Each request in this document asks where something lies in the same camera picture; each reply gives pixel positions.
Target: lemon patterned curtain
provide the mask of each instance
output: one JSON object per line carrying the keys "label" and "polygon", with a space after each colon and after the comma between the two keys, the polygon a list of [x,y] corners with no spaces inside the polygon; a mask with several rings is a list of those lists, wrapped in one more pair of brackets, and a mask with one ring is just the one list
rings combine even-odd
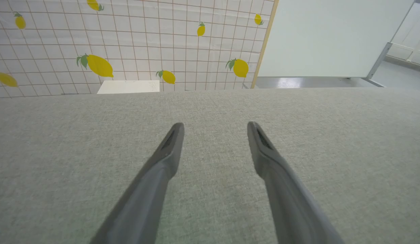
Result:
{"label": "lemon patterned curtain", "polygon": [[250,88],[271,0],[0,0],[0,98]]}

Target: shiny floor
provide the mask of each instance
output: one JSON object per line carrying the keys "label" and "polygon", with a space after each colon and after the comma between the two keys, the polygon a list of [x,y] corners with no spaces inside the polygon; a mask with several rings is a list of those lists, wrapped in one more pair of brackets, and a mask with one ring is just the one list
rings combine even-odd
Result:
{"label": "shiny floor", "polygon": [[[420,72],[410,68],[382,62],[372,80],[385,87],[420,90]],[[299,77],[277,78],[258,77],[256,88],[316,88],[316,87],[375,87],[360,78]]]}

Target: gray tablecloth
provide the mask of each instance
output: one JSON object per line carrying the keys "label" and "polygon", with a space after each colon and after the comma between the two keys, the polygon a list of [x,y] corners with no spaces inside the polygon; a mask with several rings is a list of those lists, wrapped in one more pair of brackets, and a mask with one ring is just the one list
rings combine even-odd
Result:
{"label": "gray tablecloth", "polygon": [[175,122],[157,243],[275,243],[248,121],[347,243],[420,243],[420,92],[306,88],[0,100],[0,244],[87,243]]}

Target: white rectangular object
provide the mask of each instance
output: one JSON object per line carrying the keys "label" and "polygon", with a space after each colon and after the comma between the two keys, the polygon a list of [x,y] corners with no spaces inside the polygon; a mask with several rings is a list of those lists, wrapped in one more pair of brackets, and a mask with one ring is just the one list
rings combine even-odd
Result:
{"label": "white rectangular object", "polygon": [[280,0],[258,76],[366,77],[413,0]]}
{"label": "white rectangular object", "polygon": [[97,94],[153,93],[159,91],[158,80],[105,80]]}

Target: lemon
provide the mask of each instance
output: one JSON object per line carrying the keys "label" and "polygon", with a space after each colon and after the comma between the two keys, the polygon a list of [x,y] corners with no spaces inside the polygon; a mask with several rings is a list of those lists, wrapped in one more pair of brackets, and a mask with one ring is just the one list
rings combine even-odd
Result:
{"label": "lemon", "polygon": [[175,75],[169,71],[161,70],[156,72],[156,76],[159,75],[159,78],[162,78],[165,80],[165,82],[169,84],[175,84]]}
{"label": "lemon", "polygon": [[204,32],[206,32],[206,26],[204,25],[204,22],[200,22],[198,30],[196,30],[198,37],[201,37],[202,35],[204,35]]}
{"label": "lemon", "polygon": [[96,55],[82,55],[76,58],[76,65],[79,66],[79,61],[85,67],[88,64],[89,68],[96,74],[102,77],[114,77],[112,74],[112,66],[105,59]]}
{"label": "lemon", "polygon": [[105,9],[104,6],[97,3],[97,0],[86,0],[86,3],[90,8],[94,9],[95,11],[102,11],[103,9]]}
{"label": "lemon", "polygon": [[246,74],[249,71],[248,64],[243,60],[233,59],[229,60],[225,65],[225,68],[229,66],[230,70],[234,67],[234,74],[238,77],[246,78]]}
{"label": "lemon", "polygon": [[25,22],[25,19],[22,17],[22,15],[21,14],[19,14],[18,12],[13,12],[13,13],[15,13],[15,17],[16,17],[16,20],[15,20],[15,22],[16,22],[16,26],[19,28],[19,29],[25,29],[25,27],[26,27],[26,22]]}
{"label": "lemon", "polygon": [[18,87],[18,83],[16,82],[16,80],[9,74],[4,74],[0,72],[0,82],[4,85]]}
{"label": "lemon", "polygon": [[259,14],[255,14],[255,24],[262,25],[264,22],[261,20],[261,16]]}

